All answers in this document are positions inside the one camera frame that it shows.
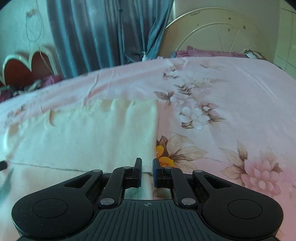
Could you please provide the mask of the pile of clothes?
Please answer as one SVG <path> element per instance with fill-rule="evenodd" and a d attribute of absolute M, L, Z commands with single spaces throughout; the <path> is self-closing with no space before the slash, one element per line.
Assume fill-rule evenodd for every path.
<path fill-rule="evenodd" d="M 47 87 L 62 80 L 63 78 L 59 75 L 49 75 L 42 79 L 37 79 L 33 81 L 32 84 L 29 84 L 25 87 L 15 87 L 13 85 L 3 86 L 1 87 L 1 102 L 7 101 L 10 98 L 24 93 L 33 92 L 35 90 Z"/>

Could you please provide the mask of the red heart-shaped headboard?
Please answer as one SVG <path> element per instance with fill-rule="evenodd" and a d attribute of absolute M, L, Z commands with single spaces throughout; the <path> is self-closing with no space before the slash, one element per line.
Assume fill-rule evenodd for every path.
<path fill-rule="evenodd" d="M 16 88 L 25 87 L 49 75 L 60 75 L 54 52 L 47 46 L 36 47 L 25 55 L 6 56 L 1 68 L 1 83 Z"/>

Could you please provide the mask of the white lotion bottle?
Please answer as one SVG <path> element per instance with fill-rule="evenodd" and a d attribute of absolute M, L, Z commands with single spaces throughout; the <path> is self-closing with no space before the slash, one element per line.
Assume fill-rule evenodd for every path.
<path fill-rule="evenodd" d="M 147 56 L 146 52 L 142 52 L 142 61 L 149 60 L 149 57 Z"/>

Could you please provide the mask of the patterned small pillow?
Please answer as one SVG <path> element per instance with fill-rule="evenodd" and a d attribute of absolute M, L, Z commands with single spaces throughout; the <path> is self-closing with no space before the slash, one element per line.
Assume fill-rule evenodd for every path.
<path fill-rule="evenodd" d="M 265 60 L 265 57 L 262 56 L 259 52 L 252 51 L 252 50 L 245 50 L 244 54 L 247 56 L 247 58 L 250 59 L 259 59 L 259 60 Z"/>

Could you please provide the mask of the blue curtain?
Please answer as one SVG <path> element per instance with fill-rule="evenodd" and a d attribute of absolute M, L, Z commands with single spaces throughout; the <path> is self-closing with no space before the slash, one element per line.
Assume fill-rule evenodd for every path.
<path fill-rule="evenodd" d="M 72 78 L 157 57 L 173 1 L 47 1 L 61 71 Z"/>

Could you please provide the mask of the cream white knit sweater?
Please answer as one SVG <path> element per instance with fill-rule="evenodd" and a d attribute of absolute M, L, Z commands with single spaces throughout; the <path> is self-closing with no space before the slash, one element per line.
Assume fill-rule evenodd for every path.
<path fill-rule="evenodd" d="M 152 198 L 158 107 L 154 100 L 101 100 L 68 111 L 50 110 L 10 126 L 1 136 L 9 162 L 1 174 L 1 201 L 19 198 L 82 172 L 132 166 L 142 159 L 140 189 L 130 198 Z"/>

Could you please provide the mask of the cream round headboard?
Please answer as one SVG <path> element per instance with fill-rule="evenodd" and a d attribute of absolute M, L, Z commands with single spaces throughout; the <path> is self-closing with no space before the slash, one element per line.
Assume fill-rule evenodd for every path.
<path fill-rule="evenodd" d="M 185 13 L 165 29 L 158 55 L 168 58 L 188 46 L 206 51 L 251 50 L 273 61 L 274 51 L 258 25 L 245 16 L 223 8 L 202 8 Z"/>

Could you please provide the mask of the pink floral bed sheet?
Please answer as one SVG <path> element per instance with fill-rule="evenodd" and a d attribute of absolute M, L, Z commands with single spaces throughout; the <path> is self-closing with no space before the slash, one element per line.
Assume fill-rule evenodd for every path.
<path fill-rule="evenodd" d="M 234 57 L 102 69 L 2 102 L 1 136 L 50 110 L 115 99 L 156 101 L 154 158 L 162 166 L 201 169 L 275 199 L 284 212 L 277 238 L 295 240 L 295 80 L 287 73 Z M 16 202 L 1 201 L 1 240 L 19 238 L 11 219 Z"/>

